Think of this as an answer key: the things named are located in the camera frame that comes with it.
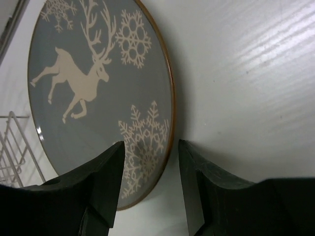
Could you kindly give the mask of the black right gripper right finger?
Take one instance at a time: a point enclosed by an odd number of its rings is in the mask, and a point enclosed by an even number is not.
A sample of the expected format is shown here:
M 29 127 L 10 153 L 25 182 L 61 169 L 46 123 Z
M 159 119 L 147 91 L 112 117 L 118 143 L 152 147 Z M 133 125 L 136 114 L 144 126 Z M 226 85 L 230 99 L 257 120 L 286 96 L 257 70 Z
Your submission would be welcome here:
M 204 158 L 179 141 L 179 167 L 190 236 L 259 236 L 254 182 Z

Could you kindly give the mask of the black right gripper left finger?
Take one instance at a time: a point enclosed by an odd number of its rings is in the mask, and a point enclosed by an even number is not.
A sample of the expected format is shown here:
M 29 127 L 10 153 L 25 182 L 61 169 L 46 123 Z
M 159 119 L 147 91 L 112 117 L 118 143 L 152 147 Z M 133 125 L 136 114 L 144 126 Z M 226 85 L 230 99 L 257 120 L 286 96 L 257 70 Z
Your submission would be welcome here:
M 125 161 L 116 142 L 91 161 L 44 183 L 44 222 L 50 236 L 106 236 L 113 227 Z

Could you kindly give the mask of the grey reindeer snowflake plate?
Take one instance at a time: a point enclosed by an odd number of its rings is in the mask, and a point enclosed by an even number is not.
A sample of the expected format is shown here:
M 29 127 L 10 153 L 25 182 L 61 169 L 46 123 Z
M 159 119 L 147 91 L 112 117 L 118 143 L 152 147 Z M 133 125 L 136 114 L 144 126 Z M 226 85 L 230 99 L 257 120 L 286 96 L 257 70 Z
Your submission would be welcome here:
M 174 140 L 167 47 L 140 0 L 47 0 L 28 58 L 31 114 L 58 175 L 125 144 L 117 209 L 159 181 Z

